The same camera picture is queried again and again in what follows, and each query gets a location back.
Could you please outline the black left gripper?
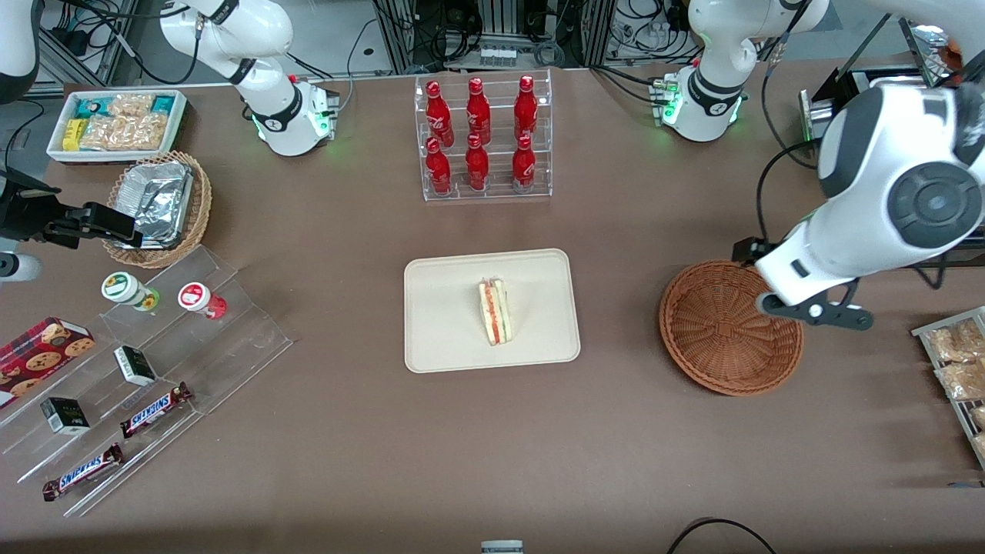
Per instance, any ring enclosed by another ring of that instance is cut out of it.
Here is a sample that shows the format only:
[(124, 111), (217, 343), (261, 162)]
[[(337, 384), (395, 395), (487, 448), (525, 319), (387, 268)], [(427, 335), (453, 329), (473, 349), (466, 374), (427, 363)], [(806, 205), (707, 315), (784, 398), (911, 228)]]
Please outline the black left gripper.
[(742, 267), (753, 266), (754, 263), (769, 255), (777, 249), (778, 243), (768, 242), (766, 239), (749, 236), (734, 243), (732, 249), (732, 262)]

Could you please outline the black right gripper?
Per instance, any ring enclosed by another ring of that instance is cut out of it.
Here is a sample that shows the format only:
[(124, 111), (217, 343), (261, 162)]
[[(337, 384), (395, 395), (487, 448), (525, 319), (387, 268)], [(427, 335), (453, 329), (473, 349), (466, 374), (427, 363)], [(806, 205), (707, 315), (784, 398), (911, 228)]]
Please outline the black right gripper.
[[(59, 187), (51, 187), (22, 172), (2, 173), (1, 235), (16, 242), (50, 242), (77, 249), (88, 238), (74, 207), (58, 200)], [(103, 245), (117, 249), (143, 249), (144, 235), (131, 216), (97, 202), (85, 203), (85, 225), (103, 234)]]

